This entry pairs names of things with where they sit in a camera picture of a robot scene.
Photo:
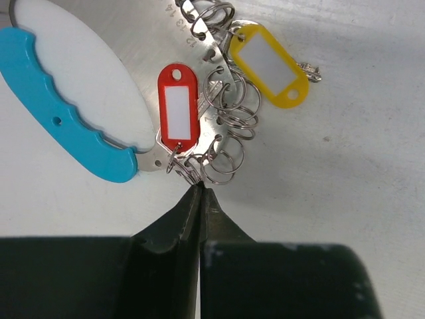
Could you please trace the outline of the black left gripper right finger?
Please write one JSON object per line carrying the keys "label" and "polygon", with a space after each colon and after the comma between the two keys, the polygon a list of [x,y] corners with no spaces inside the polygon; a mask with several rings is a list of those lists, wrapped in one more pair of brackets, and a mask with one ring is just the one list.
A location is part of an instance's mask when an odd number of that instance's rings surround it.
{"label": "black left gripper right finger", "polygon": [[202,318],[380,318],[361,259],[335,243],[258,242],[201,199]]}

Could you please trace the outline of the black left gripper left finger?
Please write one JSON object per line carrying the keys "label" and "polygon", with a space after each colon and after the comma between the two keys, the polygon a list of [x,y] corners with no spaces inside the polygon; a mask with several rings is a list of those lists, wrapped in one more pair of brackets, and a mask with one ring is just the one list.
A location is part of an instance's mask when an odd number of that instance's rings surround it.
{"label": "black left gripper left finger", "polygon": [[3,237],[2,318],[193,318],[201,186],[130,237]]}

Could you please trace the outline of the metal key organizer blue handle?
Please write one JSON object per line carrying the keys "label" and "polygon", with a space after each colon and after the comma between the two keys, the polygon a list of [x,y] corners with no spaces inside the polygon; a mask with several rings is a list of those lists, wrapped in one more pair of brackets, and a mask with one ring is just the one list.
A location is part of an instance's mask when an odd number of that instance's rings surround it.
{"label": "metal key organizer blue handle", "polygon": [[[14,1],[1,2],[1,76],[9,92],[27,113],[65,151],[92,174],[115,183],[131,180],[139,171],[174,167],[190,183],[210,179],[218,159],[228,157],[229,140],[244,141],[243,130],[253,131],[255,112],[247,121],[235,116],[250,83],[228,65],[212,28],[191,1],[50,1],[90,29],[95,42],[109,49],[107,67],[90,52],[88,63],[71,77],[79,91],[64,94],[63,80],[55,80],[36,52],[34,29],[18,25]],[[200,137],[189,151],[178,154],[161,141],[157,78],[169,64],[187,65],[198,80]],[[123,108],[147,112],[155,142],[140,151],[133,144],[104,133],[104,120],[89,120],[81,91],[100,80],[110,85],[100,98],[117,95]]]}

